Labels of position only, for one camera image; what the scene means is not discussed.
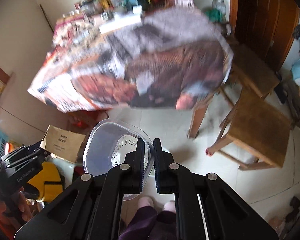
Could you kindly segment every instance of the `metal screw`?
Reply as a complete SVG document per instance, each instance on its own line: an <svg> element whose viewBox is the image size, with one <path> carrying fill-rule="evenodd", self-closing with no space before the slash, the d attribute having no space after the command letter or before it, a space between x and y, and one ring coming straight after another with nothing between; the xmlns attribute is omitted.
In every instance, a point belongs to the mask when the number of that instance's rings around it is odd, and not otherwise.
<svg viewBox="0 0 300 240"><path fill-rule="evenodd" d="M218 178L217 174L214 174L214 173L208 174L208 179L210 179L210 180L216 180L217 178Z"/></svg>
<svg viewBox="0 0 300 240"><path fill-rule="evenodd" d="M88 181L88 180L90 180L90 179L91 179L91 175L88 174L88 173L83 174L83 175L81 176L81 180L83 180L83 181Z"/></svg>
<svg viewBox="0 0 300 240"><path fill-rule="evenodd" d="M121 165L120 165L120 169L122 169L122 170L127 170L127 169L129 169L130 168L130 165L129 164L127 164L127 163L122 163Z"/></svg>
<svg viewBox="0 0 300 240"><path fill-rule="evenodd" d="M177 170L177 169L179 169L179 164L178 163L171 163L169 165L169 168L172 169L172 170Z"/></svg>

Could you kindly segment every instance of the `patterned tablecloth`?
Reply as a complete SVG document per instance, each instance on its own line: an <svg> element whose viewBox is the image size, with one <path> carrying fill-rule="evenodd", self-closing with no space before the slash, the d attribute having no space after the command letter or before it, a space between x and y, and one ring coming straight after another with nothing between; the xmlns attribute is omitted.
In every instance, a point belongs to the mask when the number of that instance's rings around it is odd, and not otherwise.
<svg viewBox="0 0 300 240"><path fill-rule="evenodd" d="M220 30L188 5L176 3L107 35L98 31L100 16L59 20L53 49L28 92L63 112L191 109L227 79L233 52Z"/></svg>

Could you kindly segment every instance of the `white tile floor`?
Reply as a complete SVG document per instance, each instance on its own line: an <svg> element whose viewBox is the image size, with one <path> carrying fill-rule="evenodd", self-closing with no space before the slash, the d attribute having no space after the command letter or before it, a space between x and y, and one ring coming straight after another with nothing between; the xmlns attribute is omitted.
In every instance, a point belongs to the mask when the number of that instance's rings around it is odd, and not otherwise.
<svg viewBox="0 0 300 240"><path fill-rule="evenodd" d="M230 97L236 101L240 95L240 86L227 88ZM281 106L275 94L266 98L268 103L290 116L287 106ZM257 171L239 171L238 165L227 158L214 154L208 157L205 149L211 146L220 131L219 124L230 108L221 95L215 95L200 127L199 136L187 138L192 111L174 109L129 109L117 108L110 112L111 118L117 118L143 130L151 140L160 138L163 147L172 154L175 162L186 166L191 172L206 175L218 174L264 219L273 216L283 218L291 208L289 202L295 195L300 199L300 130L290 133L286 160L282 169L272 168ZM229 145L226 152L242 161L249 161L251 155L244 150ZM154 176L150 176L141 195L149 195L160 209L174 195L159 195L156 192ZM138 197L124 201L122 218L129 222L137 210Z"/></svg>

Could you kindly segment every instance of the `cable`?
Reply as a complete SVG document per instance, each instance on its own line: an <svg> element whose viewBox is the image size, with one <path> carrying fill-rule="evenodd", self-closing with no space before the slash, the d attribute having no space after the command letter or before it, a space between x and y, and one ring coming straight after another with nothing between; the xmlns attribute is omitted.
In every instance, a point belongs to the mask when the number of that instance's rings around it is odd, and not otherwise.
<svg viewBox="0 0 300 240"><path fill-rule="evenodd" d="M0 106L0 108L1 108L2 110L6 111L8 114L11 114L11 113L8 112L7 110L5 110L2 106ZM21 120L20 118L16 117L15 115L13 115L13 114L11 114L11 115L12 115L13 117L17 118L18 120L20 120L20 121L26 123L27 125L31 126L32 128L35 128L35 129L37 129L38 131L45 133L45 131L42 131L42 130L40 130L40 129L34 127L33 125L31 125L31 124L29 124L29 123L27 123L27 122Z"/></svg>

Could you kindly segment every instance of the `jar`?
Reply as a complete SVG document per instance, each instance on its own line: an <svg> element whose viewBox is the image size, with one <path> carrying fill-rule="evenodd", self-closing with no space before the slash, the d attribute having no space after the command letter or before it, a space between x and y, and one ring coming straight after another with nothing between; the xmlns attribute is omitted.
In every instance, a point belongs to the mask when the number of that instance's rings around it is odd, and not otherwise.
<svg viewBox="0 0 300 240"><path fill-rule="evenodd" d="M226 21L226 5L225 0L213 0L212 1L212 10L215 9L219 13L219 22Z"/></svg>

